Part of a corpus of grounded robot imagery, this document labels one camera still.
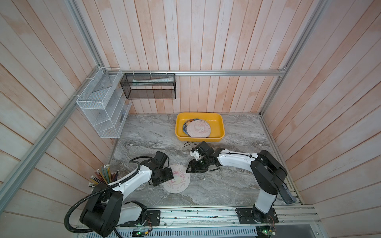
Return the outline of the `white pink bow coaster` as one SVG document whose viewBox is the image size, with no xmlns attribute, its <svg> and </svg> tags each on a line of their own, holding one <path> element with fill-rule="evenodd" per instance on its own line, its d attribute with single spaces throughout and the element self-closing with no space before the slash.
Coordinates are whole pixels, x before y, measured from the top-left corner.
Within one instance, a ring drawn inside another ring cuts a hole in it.
<svg viewBox="0 0 381 238">
<path fill-rule="evenodd" d="M 172 169 L 174 178 L 163 183 L 163 189 L 169 193 L 183 192 L 190 184 L 190 174 L 186 173 L 186 168 L 183 165 L 175 164 L 170 165 L 169 167 Z"/>
</svg>

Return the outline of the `pink kitty coaster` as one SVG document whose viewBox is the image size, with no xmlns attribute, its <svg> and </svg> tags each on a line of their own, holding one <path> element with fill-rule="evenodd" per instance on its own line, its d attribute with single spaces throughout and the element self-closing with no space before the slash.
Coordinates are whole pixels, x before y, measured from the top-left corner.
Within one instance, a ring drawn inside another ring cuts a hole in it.
<svg viewBox="0 0 381 238">
<path fill-rule="evenodd" d="M 186 131 L 190 137 L 207 138 L 211 134 L 211 127 L 205 121 L 193 120 L 187 124 Z"/>
</svg>

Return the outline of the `yellow plastic storage box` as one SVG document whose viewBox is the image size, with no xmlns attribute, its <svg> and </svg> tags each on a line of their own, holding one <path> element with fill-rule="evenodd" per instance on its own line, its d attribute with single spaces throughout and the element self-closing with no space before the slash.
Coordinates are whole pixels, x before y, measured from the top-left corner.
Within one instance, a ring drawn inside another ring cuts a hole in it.
<svg viewBox="0 0 381 238">
<path fill-rule="evenodd" d="M 200 119 L 207 122 L 211 127 L 211 134 L 209 137 L 190 137 L 183 131 L 183 125 L 188 120 Z M 217 113 L 180 113 L 176 119 L 175 134 L 180 141 L 192 142 L 219 142 L 225 136 L 225 128 L 222 116 Z"/>
</svg>

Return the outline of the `blue bears cartoon coaster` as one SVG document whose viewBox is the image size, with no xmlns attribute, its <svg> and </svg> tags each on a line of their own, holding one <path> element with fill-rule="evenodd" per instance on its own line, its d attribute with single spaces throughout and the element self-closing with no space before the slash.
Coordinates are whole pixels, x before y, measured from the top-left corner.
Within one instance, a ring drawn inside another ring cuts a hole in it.
<svg viewBox="0 0 381 238">
<path fill-rule="evenodd" d="M 189 119 L 187 120 L 184 124 L 183 124 L 183 127 L 182 127 L 182 130 L 183 132 L 189 136 L 189 133 L 188 133 L 188 130 L 187 130 L 187 127 L 190 123 L 194 122 L 194 121 L 200 121 L 200 119 Z"/>
</svg>

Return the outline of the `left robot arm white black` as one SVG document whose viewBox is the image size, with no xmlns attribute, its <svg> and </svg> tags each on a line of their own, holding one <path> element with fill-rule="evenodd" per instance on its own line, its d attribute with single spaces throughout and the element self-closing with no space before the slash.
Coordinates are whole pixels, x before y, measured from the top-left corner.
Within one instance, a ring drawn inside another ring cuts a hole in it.
<svg viewBox="0 0 381 238">
<path fill-rule="evenodd" d="M 73 205 L 64 217 L 65 228 L 72 233 L 96 232 L 102 237 L 109 236 L 116 227 L 133 222 L 144 225 L 147 220 L 147 207 L 138 201 L 125 202 L 125 199 L 142 184 L 152 181 L 153 186 L 174 178 L 170 167 L 138 166 L 133 172 L 111 184 L 98 184 L 92 193 Z M 80 215 L 80 222 L 86 229 L 73 227 L 69 220 L 73 211 L 86 203 Z"/>
</svg>

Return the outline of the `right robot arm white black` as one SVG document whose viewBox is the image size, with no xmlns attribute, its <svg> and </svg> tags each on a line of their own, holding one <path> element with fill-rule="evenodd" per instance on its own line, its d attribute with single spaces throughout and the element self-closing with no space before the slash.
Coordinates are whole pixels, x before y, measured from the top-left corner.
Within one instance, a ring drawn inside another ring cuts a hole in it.
<svg viewBox="0 0 381 238">
<path fill-rule="evenodd" d="M 284 182 L 287 177 L 286 169 L 266 150 L 248 154 L 223 148 L 203 149 L 198 146 L 191 150 L 190 155 L 194 159 L 189 162 L 187 173 L 206 173 L 210 171 L 210 166 L 216 166 L 217 169 L 230 166 L 252 171 L 260 186 L 259 196 L 252 208 L 253 220 L 257 223 L 265 223 L 269 218 L 278 221 L 272 207 L 278 195 L 286 204 L 296 202 Z"/>
</svg>

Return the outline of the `colored pencils bundle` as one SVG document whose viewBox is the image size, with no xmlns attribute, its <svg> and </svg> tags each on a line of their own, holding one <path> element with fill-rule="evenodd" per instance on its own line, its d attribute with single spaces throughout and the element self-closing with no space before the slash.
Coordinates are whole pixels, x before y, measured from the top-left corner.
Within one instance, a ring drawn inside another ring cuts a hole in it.
<svg viewBox="0 0 381 238">
<path fill-rule="evenodd" d="M 102 166 L 95 171 L 94 176 L 90 176 L 91 182 L 88 184 L 90 188 L 95 188 L 99 184 L 110 184 L 118 180 L 119 170 L 112 173 L 110 164 Z"/>
</svg>

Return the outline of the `grey rectangular device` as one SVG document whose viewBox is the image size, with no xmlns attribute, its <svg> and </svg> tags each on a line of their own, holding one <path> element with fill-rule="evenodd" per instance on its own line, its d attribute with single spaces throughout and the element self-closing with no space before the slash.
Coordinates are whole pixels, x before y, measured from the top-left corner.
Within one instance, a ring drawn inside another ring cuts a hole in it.
<svg viewBox="0 0 381 238">
<path fill-rule="evenodd" d="M 290 190 L 287 187 L 287 184 L 283 183 L 281 188 L 278 191 L 279 195 L 286 204 L 294 204 L 297 202 L 297 199 L 291 194 Z"/>
</svg>

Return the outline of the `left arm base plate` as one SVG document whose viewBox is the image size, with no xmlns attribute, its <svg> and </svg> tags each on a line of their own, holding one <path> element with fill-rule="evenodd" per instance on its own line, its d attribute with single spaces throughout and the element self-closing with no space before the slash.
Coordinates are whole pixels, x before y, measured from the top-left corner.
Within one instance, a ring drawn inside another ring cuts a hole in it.
<svg viewBox="0 0 381 238">
<path fill-rule="evenodd" d="M 138 221 L 128 221 L 119 225 L 119 227 L 147 228 L 149 224 L 153 227 L 158 227 L 160 226 L 160 216 L 160 210 L 148 210 L 144 222 L 139 223 Z"/>
</svg>

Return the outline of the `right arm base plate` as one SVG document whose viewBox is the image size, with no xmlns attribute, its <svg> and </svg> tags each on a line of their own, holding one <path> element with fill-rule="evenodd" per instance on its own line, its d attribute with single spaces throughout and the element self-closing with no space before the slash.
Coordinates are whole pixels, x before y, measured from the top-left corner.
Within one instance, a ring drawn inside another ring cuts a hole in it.
<svg viewBox="0 0 381 238">
<path fill-rule="evenodd" d="M 274 208 L 270 208 L 267 213 L 262 213 L 255 207 L 253 208 L 236 208 L 240 224 L 277 224 L 278 216 Z"/>
</svg>

